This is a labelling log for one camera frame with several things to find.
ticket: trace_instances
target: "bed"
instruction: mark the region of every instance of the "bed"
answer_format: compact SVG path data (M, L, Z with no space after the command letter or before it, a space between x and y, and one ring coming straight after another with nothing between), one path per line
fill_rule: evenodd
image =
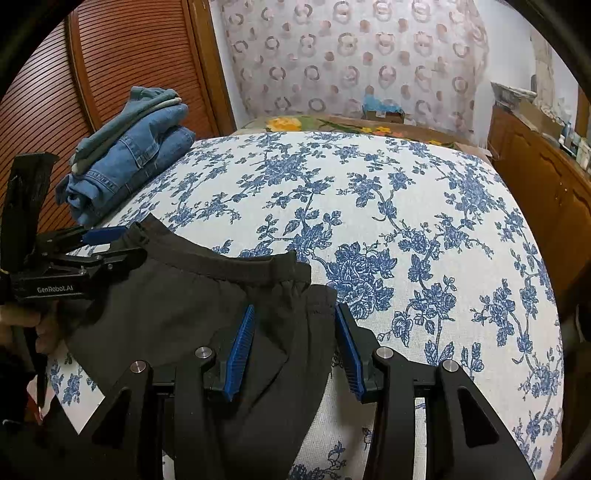
M229 256L296 250L313 282L335 288L383 345L413 361L460 363L544 478L561 421L558 315L532 233L489 164L437 145L347 132L215 138L195 142L105 225L148 213ZM48 374L80 431L102 393L64 345ZM374 408L348 392L335 358L290 479L361 478ZM415 408L422 479L421 399ZM171 460L164 462L172 478Z

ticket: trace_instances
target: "stack of folded clothes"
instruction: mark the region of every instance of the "stack of folded clothes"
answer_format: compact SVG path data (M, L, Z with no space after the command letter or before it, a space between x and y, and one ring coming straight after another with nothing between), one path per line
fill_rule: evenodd
M76 147L56 187L74 220L91 227L185 155L195 133L178 123L189 107L172 89L132 87L123 111Z

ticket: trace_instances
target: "patterned curtain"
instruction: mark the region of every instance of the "patterned curtain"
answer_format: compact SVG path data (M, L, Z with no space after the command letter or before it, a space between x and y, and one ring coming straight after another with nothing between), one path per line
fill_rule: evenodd
M358 118L374 95L418 124L469 136L488 55L473 0L221 1L253 118Z

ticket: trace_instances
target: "human hand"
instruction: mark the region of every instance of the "human hand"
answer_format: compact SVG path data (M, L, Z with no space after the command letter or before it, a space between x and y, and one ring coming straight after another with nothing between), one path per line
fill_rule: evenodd
M12 327L35 327L38 338L35 350L38 353L52 353L60 342L61 334L56 319L57 302L52 302L49 311L41 315L36 310L7 303L0 306L0 345L13 347Z

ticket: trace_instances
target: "wooden cabinet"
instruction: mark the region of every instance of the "wooden cabinet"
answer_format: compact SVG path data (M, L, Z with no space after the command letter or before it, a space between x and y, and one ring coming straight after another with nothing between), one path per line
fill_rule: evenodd
M538 244L559 311L567 313L591 275L591 180L563 152L495 107L489 144L494 166Z
M38 227L72 225L67 205L56 205L53 189L70 171L68 159L78 142L121 111L133 85L175 89L189 106L183 125L197 138L232 133L208 5L85 0L60 23L0 103L0 210L15 155L48 151L60 161Z

